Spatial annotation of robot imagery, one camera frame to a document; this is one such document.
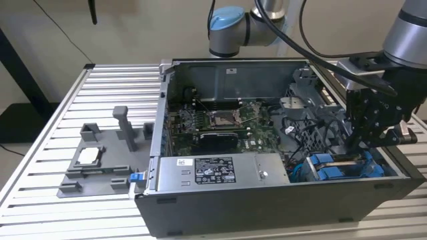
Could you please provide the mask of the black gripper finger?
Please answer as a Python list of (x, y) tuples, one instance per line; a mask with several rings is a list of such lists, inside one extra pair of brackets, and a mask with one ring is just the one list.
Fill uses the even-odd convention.
[(366, 127), (364, 144), (368, 148), (388, 147), (398, 144), (398, 137), (394, 130), (380, 125), (371, 124)]
[(347, 118), (351, 123), (351, 135), (346, 139), (346, 151), (347, 153), (355, 153), (360, 142), (375, 128), (376, 110), (366, 109), (351, 112)]

